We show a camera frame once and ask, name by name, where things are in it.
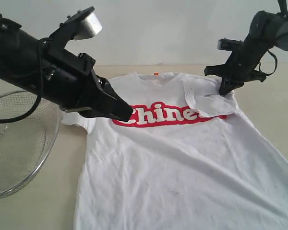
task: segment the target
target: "white t-shirt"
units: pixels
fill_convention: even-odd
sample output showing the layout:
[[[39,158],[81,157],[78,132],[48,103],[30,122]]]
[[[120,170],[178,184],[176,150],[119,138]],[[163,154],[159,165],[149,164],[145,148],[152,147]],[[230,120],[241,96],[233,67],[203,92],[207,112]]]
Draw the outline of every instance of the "white t-shirt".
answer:
[[[129,122],[87,130],[76,230],[288,230],[288,162],[219,82],[183,73],[110,81]]]

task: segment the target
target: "wire basket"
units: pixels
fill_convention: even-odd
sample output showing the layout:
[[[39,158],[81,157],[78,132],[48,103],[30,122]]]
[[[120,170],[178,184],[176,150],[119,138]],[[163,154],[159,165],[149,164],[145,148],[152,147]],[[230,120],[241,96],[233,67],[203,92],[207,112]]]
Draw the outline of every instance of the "wire basket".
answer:
[[[27,91],[0,96],[0,119],[28,111],[36,95]],[[38,173],[55,142],[60,125],[57,105],[42,99],[26,119],[0,124],[0,198],[27,185]]]

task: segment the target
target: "red and white logo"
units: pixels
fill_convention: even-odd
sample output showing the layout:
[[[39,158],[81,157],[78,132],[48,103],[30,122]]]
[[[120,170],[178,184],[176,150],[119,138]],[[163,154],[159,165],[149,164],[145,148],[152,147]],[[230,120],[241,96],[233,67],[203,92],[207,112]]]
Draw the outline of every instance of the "red and white logo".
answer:
[[[163,102],[155,102],[150,108],[147,108],[146,105],[132,105],[132,108],[133,113],[128,122],[113,120],[113,123],[119,126],[145,128],[194,124],[214,118],[199,117],[198,113],[191,110],[188,106],[179,108],[166,105]],[[227,116],[220,115],[217,117],[226,119]]]

